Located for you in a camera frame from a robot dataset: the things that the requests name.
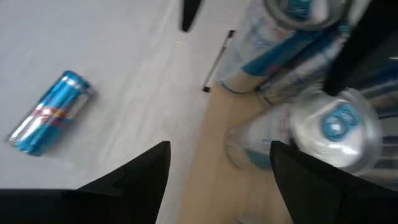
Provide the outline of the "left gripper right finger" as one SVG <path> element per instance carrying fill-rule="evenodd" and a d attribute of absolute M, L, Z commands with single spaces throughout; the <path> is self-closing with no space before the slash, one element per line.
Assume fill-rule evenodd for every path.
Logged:
<path fill-rule="evenodd" d="M 398 192 L 280 141 L 272 142 L 270 160 L 294 224 L 398 224 Z"/>

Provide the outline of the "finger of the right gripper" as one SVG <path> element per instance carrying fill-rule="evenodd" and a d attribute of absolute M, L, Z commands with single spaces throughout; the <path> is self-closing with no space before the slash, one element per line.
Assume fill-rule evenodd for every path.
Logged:
<path fill-rule="evenodd" d="M 201 8 L 203 0 L 181 0 L 180 30 L 189 32 Z"/>
<path fill-rule="evenodd" d="M 326 76 L 323 91 L 337 95 L 398 55 L 398 0 L 372 0 Z"/>

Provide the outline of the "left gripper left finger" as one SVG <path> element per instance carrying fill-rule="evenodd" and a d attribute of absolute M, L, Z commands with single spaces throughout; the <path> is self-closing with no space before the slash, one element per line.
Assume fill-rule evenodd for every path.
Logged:
<path fill-rule="evenodd" d="M 155 224 L 169 169 L 162 141 L 76 190 L 1 189 L 0 224 Z"/>

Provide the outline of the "blue silver Red Bull can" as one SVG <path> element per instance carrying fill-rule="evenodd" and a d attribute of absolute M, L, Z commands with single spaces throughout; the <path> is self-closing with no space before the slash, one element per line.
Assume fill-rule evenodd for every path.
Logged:
<path fill-rule="evenodd" d="M 46 153 L 94 95 L 91 83 L 67 70 L 7 135 L 6 142 L 31 156 Z"/>
<path fill-rule="evenodd" d="M 272 106 L 231 129 L 227 157 L 240 169 L 271 169 L 271 144 L 280 141 L 347 173 L 361 176 L 382 151 L 381 124 L 370 102 L 354 88 L 330 96 L 311 86 L 292 101 Z"/>
<path fill-rule="evenodd" d="M 324 80 L 325 72 L 345 41 L 339 27 L 327 30 L 259 86 L 258 97 L 266 105 L 277 105 L 295 97 L 307 86 Z"/>
<path fill-rule="evenodd" d="M 234 94 L 267 80 L 335 24 L 346 0 L 252 0 L 217 78 Z"/>

